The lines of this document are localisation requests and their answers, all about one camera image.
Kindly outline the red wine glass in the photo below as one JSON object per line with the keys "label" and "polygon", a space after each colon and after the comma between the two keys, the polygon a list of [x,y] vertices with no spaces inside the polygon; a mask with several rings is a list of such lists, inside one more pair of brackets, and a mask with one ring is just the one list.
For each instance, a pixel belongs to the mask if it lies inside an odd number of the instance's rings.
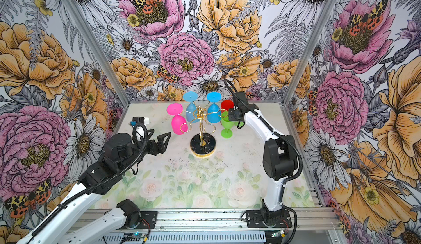
{"label": "red wine glass", "polygon": [[222,112],[228,112],[234,108],[234,102],[232,100],[224,100],[221,102],[220,108]]}

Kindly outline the pink wine glass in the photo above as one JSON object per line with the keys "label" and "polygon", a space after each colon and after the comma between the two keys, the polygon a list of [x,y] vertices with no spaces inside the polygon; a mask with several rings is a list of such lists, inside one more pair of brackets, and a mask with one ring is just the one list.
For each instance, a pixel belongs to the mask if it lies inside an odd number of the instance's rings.
{"label": "pink wine glass", "polygon": [[171,122],[172,130],[177,135],[183,135],[189,130],[187,121],[182,116],[183,111],[184,108],[179,103],[172,103],[167,107],[167,113],[173,116]]}

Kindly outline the green wine glass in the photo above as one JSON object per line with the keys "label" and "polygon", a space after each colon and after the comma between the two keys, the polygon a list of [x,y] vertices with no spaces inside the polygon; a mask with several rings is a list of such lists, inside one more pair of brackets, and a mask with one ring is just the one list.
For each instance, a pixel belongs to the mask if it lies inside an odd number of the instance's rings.
{"label": "green wine glass", "polygon": [[229,120],[229,112],[224,111],[221,114],[221,121],[220,121],[223,130],[221,131],[221,136],[225,139],[229,139],[232,137],[232,127],[234,126],[235,122]]}

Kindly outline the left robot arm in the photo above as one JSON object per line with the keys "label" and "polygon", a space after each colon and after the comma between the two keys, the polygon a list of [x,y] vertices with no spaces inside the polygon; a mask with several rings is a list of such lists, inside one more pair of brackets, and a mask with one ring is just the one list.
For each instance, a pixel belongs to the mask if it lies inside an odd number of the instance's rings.
{"label": "left robot arm", "polygon": [[69,194],[28,235],[21,244],[56,244],[78,219],[102,196],[138,165],[144,156],[163,154],[172,136],[170,132],[152,139],[153,129],[147,129],[144,119],[132,122],[132,133],[117,133],[104,144],[98,161],[78,178]]}

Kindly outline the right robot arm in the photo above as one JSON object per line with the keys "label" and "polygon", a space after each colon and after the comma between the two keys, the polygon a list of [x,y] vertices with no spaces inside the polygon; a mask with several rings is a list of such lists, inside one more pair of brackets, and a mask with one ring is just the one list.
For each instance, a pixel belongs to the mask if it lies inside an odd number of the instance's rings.
{"label": "right robot arm", "polygon": [[284,204],[283,196],[287,183],[297,179],[303,170],[303,159],[295,139],[291,135],[282,134],[270,124],[259,107],[250,104],[245,92],[237,90],[230,80],[225,79],[224,84],[234,102],[234,108],[228,113],[229,120],[250,127],[264,142],[263,168],[269,183],[260,212],[246,213],[251,223],[249,227],[259,222],[267,226],[291,227],[292,209]]}

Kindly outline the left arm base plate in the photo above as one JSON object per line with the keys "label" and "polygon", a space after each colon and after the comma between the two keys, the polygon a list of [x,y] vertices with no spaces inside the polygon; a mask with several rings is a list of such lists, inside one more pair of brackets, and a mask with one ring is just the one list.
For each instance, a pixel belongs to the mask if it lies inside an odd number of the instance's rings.
{"label": "left arm base plate", "polygon": [[155,229],[157,211],[139,211],[127,217],[125,227],[127,229]]}

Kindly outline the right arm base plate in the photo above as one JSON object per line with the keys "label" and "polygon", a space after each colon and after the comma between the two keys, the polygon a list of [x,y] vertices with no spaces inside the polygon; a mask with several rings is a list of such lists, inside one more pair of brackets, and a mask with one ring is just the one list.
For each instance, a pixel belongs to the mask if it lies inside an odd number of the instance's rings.
{"label": "right arm base plate", "polygon": [[278,211],[247,210],[245,222],[248,228],[291,228],[292,220],[286,209]]}

